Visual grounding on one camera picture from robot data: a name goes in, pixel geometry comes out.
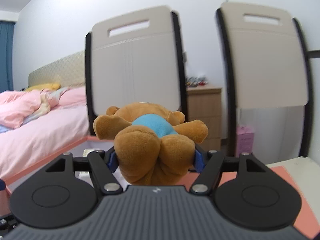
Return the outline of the bed with pink sheet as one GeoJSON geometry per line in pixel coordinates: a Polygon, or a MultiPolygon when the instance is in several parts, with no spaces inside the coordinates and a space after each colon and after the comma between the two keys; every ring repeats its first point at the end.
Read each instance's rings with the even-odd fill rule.
{"type": "Polygon", "coordinates": [[[19,172],[88,135],[87,106],[50,111],[20,128],[1,134],[1,179],[19,172]]]}

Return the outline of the left beige folding chair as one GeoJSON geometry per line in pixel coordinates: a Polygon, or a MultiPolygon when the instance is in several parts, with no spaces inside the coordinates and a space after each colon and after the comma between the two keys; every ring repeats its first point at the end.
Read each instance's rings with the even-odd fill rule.
{"type": "Polygon", "coordinates": [[[187,113],[178,12],[165,5],[95,24],[85,39],[90,123],[110,106],[157,103],[187,113]]]}

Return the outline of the small pink box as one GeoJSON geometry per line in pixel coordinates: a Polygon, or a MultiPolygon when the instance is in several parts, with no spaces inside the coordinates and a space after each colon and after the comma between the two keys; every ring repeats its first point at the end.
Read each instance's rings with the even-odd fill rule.
{"type": "Polygon", "coordinates": [[[236,156],[242,153],[252,153],[254,142],[254,129],[251,126],[238,126],[236,128],[236,156]]]}

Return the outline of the beige quilted headboard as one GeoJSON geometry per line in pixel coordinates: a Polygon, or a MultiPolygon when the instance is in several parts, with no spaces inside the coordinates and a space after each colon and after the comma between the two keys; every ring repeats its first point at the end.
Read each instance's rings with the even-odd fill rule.
{"type": "Polygon", "coordinates": [[[61,87],[85,85],[85,52],[60,58],[38,68],[28,76],[28,88],[45,83],[58,83],[61,87]]]}

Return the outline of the wall socket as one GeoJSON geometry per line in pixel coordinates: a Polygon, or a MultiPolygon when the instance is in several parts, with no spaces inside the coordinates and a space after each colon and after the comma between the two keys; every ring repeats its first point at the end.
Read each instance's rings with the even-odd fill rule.
{"type": "Polygon", "coordinates": [[[183,52],[183,62],[187,62],[187,52],[183,52]]]}

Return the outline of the white tissue pack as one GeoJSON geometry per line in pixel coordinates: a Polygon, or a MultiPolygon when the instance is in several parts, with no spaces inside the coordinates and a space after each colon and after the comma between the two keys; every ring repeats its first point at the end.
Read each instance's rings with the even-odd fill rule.
{"type": "Polygon", "coordinates": [[[85,150],[83,151],[82,156],[83,156],[83,157],[86,157],[86,156],[88,156],[89,153],[94,152],[94,151],[95,151],[94,148],[87,148],[87,149],[85,149],[85,150]]]}

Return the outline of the clutter on nightstand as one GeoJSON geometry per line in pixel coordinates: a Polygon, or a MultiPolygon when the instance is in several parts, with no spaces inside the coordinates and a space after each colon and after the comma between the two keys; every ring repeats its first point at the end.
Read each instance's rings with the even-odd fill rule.
{"type": "Polygon", "coordinates": [[[205,86],[207,83],[205,76],[191,76],[185,79],[185,85],[187,87],[205,86]]]}

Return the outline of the pink crumpled duvet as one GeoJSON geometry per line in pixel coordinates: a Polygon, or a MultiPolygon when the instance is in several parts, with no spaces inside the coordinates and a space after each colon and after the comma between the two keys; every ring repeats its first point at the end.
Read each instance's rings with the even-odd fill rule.
{"type": "Polygon", "coordinates": [[[58,90],[4,91],[1,93],[1,127],[17,129],[56,107],[67,87],[58,90]]]}

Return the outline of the brown teddy bear plush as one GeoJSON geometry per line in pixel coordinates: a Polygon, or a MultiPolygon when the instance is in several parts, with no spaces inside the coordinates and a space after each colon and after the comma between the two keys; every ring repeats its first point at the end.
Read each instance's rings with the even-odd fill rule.
{"type": "Polygon", "coordinates": [[[147,102],[111,106],[93,122],[100,140],[112,140],[124,179],[131,185],[175,185],[193,167],[196,145],[206,139],[201,120],[147,102]]]}

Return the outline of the yellow plush on bed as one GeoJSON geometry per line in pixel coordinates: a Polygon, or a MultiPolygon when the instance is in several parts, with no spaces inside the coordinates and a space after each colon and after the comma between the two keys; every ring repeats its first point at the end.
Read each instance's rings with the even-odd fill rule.
{"type": "Polygon", "coordinates": [[[34,85],[25,89],[25,91],[32,91],[32,90],[58,90],[61,87],[59,83],[43,83],[39,85],[34,85]]]}

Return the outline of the wooden nightstand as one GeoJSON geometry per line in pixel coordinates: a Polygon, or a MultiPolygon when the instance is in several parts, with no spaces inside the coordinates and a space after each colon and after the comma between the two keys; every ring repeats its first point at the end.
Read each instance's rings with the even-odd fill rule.
{"type": "Polygon", "coordinates": [[[213,85],[187,88],[189,120],[201,120],[208,127],[208,135],[200,144],[207,151],[221,149],[221,90],[213,85]]]}

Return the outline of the blue curtain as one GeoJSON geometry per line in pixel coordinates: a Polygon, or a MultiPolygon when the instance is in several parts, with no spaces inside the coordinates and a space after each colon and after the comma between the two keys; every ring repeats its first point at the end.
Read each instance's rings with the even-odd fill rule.
{"type": "Polygon", "coordinates": [[[13,90],[12,46],[14,22],[0,23],[0,89],[1,92],[13,90]]]}

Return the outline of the pink pillow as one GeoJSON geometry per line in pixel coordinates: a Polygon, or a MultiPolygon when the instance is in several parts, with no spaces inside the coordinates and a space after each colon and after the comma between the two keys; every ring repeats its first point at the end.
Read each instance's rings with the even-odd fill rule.
{"type": "Polygon", "coordinates": [[[86,87],[63,87],[51,93],[57,103],[53,109],[70,108],[87,105],[86,87]]]}

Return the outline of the beige folding chair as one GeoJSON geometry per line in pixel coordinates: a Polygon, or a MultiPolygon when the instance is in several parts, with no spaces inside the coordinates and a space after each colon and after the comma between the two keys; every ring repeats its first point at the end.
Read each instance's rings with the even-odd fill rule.
{"type": "Polygon", "coordinates": [[[227,150],[236,128],[254,129],[252,154],[266,164],[309,154],[313,81],[304,34],[286,10],[225,2],[215,13],[225,62],[227,150]]]}
{"type": "Polygon", "coordinates": [[[178,12],[165,5],[95,24],[85,39],[90,123],[110,106],[157,103],[187,113],[178,12]]]}

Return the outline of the right beige folding chair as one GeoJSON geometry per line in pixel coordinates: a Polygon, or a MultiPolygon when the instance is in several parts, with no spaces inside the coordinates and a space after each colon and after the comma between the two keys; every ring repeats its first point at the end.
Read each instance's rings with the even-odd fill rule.
{"type": "Polygon", "coordinates": [[[254,129],[252,154],[266,164],[309,154],[313,81],[304,34],[286,10],[225,2],[215,13],[225,62],[227,150],[236,128],[254,129]]]}

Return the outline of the salmon pink box lid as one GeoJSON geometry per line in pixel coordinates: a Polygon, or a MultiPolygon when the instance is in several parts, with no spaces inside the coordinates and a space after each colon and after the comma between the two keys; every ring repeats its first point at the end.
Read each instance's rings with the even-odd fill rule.
{"type": "Polygon", "coordinates": [[[319,239],[319,225],[290,176],[252,160],[207,166],[189,192],[205,196],[200,215],[214,239],[319,239]]]}

